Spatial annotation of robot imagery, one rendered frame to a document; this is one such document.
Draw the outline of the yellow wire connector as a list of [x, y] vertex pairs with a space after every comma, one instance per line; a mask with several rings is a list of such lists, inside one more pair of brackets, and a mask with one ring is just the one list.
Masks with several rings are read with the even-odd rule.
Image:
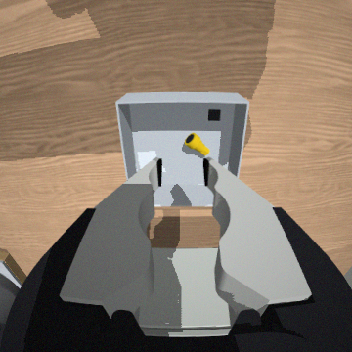
[[185, 140], [185, 145], [190, 149], [194, 149], [203, 155], [209, 154], [210, 149], [208, 149], [204, 143], [200, 140], [200, 137], [196, 133], [191, 133]]

